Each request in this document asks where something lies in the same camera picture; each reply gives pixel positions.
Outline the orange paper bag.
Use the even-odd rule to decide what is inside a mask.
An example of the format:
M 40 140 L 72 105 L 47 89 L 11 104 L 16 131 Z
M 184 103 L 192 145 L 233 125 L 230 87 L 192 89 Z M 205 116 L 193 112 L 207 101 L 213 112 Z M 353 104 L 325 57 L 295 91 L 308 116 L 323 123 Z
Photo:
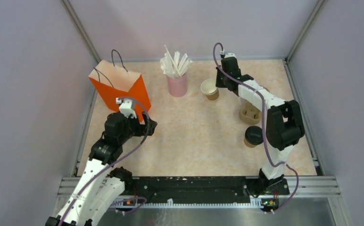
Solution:
M 118 112 L 118 97 L 131 97 L 146 110 L 151 108 L 149 94 L 141 73 L 127 70 L 121 62 L 101 60 L 90 72 L 88 79 L 101 96 L 107 108 Z

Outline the black plastic cup lid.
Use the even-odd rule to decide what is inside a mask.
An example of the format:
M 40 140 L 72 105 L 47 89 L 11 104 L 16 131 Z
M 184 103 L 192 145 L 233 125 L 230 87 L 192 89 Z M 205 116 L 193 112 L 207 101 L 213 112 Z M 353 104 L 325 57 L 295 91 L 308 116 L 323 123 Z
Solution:
M 259 126 L 249 126 L 244 134 L 244 139 L 252 144 L 260 145 L 263 143 L 262 128 Z

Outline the brown paper coffee cup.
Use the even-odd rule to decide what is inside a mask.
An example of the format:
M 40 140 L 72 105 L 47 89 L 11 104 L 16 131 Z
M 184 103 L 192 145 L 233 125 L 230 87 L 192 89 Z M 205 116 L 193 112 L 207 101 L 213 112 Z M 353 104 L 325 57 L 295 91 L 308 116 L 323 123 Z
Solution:
M 257 145 L 256 144 L 252 144 L 250 143 L 248 140 L 244 139 L 243 140 L 244 144 L 249 147 L 249 148 L 255 148 Z

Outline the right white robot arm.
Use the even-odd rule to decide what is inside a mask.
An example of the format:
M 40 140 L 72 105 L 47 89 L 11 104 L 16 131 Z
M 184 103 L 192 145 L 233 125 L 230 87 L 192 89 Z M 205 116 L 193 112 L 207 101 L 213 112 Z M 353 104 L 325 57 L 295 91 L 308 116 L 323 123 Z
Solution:
M 234 56 L 222 56 L 216 66 L 216 86 L 232 91 L 262 113 L 261 131 L 267 162 L 260 169 L 251 194 L 271 194 L 283 180 L 290 152 L 305 134 L 300 105 L 296 100 L 276 97 L 251 76 L 242 75 Z

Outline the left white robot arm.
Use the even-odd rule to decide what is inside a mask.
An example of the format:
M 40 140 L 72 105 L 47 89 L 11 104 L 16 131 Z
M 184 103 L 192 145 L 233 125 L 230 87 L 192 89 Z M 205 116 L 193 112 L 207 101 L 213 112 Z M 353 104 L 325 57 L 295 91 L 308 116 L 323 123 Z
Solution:
M 144 140 L 154 133 L 157 122 L 142 113 L 138 118 L 112 113 L 105 130 L 92 146 L 85 170 L 64 207 L 46 221 L 47 226 L 96 226 L 113 201 L 133 189 L 132 172 L 114 165 L 125 159 L 123 145 L 132 137 Z

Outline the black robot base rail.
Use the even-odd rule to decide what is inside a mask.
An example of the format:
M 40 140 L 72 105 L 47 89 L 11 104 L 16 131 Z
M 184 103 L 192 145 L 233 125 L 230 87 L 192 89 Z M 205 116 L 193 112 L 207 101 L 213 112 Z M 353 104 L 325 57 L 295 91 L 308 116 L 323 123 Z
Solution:
M 257 177 L 133 177 L 117 197 L 145 197 L 146 204 L 250 203 L 254 198 L 278 198 L 290 194 L 287 180 L 263 186 Z

